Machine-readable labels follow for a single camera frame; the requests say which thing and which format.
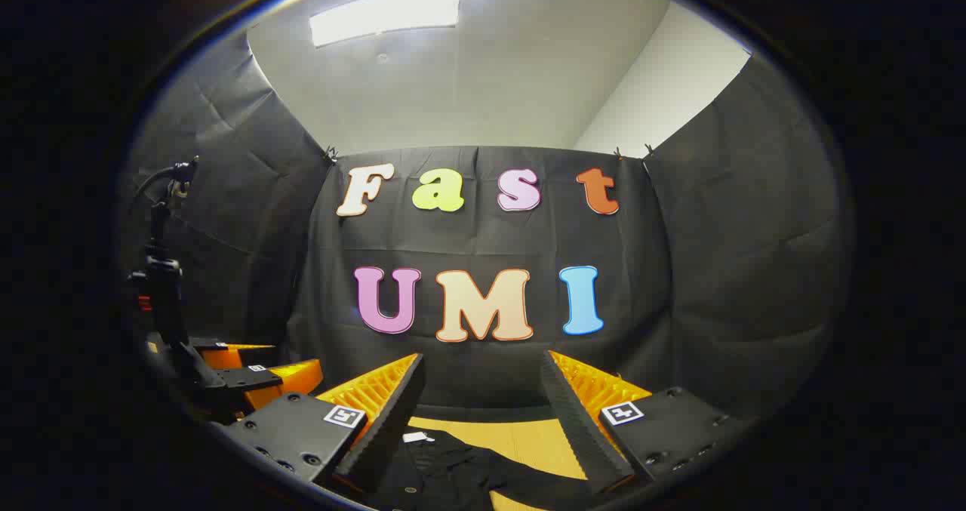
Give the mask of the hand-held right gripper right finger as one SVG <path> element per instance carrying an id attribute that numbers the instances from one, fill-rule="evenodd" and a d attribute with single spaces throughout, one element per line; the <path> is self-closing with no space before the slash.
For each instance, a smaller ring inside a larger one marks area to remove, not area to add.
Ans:
<path id="1" fill-rule="evenodd" d="M 541 355 L 540 380 L 593 494 L 677 485 L 759 423 L 683 387 L 649 391 L 552 350 Z"/>

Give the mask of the black backdrop cloth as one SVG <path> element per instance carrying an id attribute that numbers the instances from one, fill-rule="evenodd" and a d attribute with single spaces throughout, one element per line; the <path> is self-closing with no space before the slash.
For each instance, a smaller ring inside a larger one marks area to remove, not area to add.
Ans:
<path id="1" fill-rule="evenodd" d="M 854 244 L 831 143 L 753 57 L 645 158 L 436 146 L 324 156 L 248 43 L 183 70 L 125 185 L 197 155 L 167 228 L 189 334 L 320 359 L 412 352 L 418 412 L 545 417 L 547 349 L 770 416 L 832 339 Z"/>

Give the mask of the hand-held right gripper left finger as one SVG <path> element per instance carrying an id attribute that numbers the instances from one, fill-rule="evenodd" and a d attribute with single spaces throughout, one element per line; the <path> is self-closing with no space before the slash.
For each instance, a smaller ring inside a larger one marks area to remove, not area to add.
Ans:
<path id="1" fill-rule="evenodd" d="M 408 354 L 320 396 L 293 389 L 257 405 L 218 434 L 304 485 L 330 480 L 375 491 L 403 440 L 426 380 L 424 357 Z"/>

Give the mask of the black collared shirt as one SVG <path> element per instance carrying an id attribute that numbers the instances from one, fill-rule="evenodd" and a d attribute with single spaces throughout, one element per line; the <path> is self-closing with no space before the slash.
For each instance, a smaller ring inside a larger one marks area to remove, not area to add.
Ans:
<path id="1" fill-rule="evenodd" d="M 592 501 L 586 480 L 415 427 L 406 429 L 379 486 L 362 501 L 376 511 L 496 511 L 494 491 L 546 511 L 587 511 Z"/>

